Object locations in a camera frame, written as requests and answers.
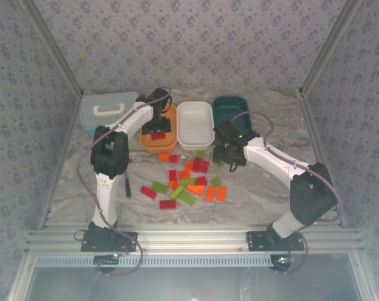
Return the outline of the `long green lego brick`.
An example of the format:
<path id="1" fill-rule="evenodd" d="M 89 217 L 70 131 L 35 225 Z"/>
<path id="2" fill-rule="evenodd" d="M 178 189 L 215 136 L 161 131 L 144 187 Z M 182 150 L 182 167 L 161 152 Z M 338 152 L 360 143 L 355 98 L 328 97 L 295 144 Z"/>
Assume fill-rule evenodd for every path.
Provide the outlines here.
<path id="1" fill-rule="evenodd" d="M 215 162 L 215 161 L 214 161 L 214 157 L 213 157 L 213 153 L 212 153 L 212 152 L 209 153 L 209 160 L 210 160 L 212 163 L 214 163 L 214 165 L 216 165 L 216 167 L 219 167 L 219 168 L 221 168 L 222 166 L 225 165 L 225 162 L 224 162 L 224 161 Z"/>

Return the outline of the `orange plastic container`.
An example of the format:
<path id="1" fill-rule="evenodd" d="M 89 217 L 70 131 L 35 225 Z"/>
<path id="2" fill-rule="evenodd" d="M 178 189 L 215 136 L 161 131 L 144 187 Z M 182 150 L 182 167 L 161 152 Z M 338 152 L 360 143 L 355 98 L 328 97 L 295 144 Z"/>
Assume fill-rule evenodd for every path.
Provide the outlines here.
<path id="1" fill-rule="evenodd" d="M 143 134 L 140 130 L 139 142 L 148 153 L 165 152 L 170 153 L 175 150 L 177 144 L 177 109 L 175 105 L 164 114 L 163 117 L 169 119 L 171 131 L 165 133 L 165 138 L 152 140 L 151 134 Z"/>

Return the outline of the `teal plastic container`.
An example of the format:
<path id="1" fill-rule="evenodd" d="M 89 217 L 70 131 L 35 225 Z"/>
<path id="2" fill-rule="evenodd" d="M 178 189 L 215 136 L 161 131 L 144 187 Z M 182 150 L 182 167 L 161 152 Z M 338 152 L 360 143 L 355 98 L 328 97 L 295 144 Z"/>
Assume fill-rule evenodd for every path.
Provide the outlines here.
<path id="1" fill-rule="evenodd" d="M 247 101 L 239 96 L 222 96 L 214 99 L 212 103 L 213 121 L 215 125 L 225 120 L 231 120 L 240 113 L 248 112 Z M 252 122 L 249 114 L 239 116 L 233 122 L 241 132 L 252 130 Z"/>

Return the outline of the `white plastic container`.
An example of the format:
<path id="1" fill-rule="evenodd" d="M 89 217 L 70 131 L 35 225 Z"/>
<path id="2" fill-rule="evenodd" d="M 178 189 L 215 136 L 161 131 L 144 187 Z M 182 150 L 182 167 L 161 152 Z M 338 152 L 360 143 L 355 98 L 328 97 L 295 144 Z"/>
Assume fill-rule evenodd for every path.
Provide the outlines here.
<path id="1" fill-rule="evenodd" d="M 215 140 L 213 111 L 207 102 L 187 101 L 177 107 L 177 140 L 187 151 L 205 151 Z"/>

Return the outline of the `small circuit board with LED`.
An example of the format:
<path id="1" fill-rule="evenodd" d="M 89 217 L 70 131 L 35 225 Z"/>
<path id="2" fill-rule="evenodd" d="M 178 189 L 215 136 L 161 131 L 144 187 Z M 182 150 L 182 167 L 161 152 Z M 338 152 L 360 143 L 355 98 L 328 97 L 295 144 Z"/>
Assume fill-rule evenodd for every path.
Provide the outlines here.
<path id="1" fill-rule="evenodd" d="M 271 255 L 271 261 L 273 265 L 290 265 L 295 262 L 295 258 L 292 256 L 284 255 Z"/>
<path id="2" fill-rule="evenodd" d="M 117 265 L 119 263 L 120 255 L 95 255 L 93 258 L 94 265 Z"/>

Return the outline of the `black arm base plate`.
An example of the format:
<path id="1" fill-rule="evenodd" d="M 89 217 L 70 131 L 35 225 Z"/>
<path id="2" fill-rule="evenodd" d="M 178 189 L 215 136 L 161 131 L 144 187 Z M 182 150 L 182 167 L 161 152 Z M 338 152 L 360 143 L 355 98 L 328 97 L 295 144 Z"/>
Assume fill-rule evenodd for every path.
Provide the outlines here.
<path id="1" fill-rule="evenodd" d="M 268 231 L 249 231 L 246 234 L 249 251 L 303 251 L 304 242 L 300 234 L 293 233 L 281 238 Z"/>
<path id="2" fill-rule="evenodd" d="M 138 233 L 125 232 L 130 238 L 110 229 L 97 226 L 93 221 L 88 230 L 84 231 L 81 248 L 82 252 L 133 252 L 136 250 L 134 239 Z"/>

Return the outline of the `wide aluminium base rail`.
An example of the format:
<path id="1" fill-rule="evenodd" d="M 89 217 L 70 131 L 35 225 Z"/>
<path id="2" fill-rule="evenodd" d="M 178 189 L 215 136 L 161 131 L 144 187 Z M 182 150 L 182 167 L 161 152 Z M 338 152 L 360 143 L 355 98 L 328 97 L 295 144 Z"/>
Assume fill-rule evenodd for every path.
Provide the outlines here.
<path id="1" fill-rule="evenodd" d="M 80 251 L 74 233 L 81 224 L 49 224 L 28 233 L 25 251 L 70 254 Z M 139 244 L 149 255 L 237 254 L 248 251 L 246 234 L 263 231 L 256 224 L 138 224 L 123 225 L 122 231 L 138 234 Z M 348 253 L 365 249 L 358 229 L 338 224 L 317 224 L 303 231 L 311 253 Z"/>

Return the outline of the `slanted aluminium frame post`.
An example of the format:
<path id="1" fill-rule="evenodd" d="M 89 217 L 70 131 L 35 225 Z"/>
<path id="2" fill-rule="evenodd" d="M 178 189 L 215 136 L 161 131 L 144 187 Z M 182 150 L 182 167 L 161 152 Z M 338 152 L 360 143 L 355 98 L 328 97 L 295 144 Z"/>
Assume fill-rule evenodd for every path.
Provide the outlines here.
<path id="1" fill-rule="evenodd" d="M 50 56 L 53 58 L 55 65 L 58 67 L 61 75 L 67 82 L 72 92 L 78 97 L 82 97 L 82 89 L 78 84 L 75 75 L 72 72 L 67 60 L 65 59 L 61 48 L 58 46 L 56 39 L 52 35 L 44 17 L 41 15 L 38 7 L 33 0 L 18 0 L 25 12 L 27 13 L 30 21 L 32 22 L 36 32 L 39 34 L 41 40 L 44 42 Z"/>
<path id="2" fill-rule="evenodd" d="M 313 61 L 303 84 L 299 88 L 301 97 L 306 98 L 311 92 L 311 89 L 318 80 L 326 63 L 329 61 L 333 51 L 336 49 L 337 44 L 347 30 L 353 16 L 361 6 L 362 2 L 363 0 L 344 0 L 329 33 L 318 51 L 317 57 Z"/>

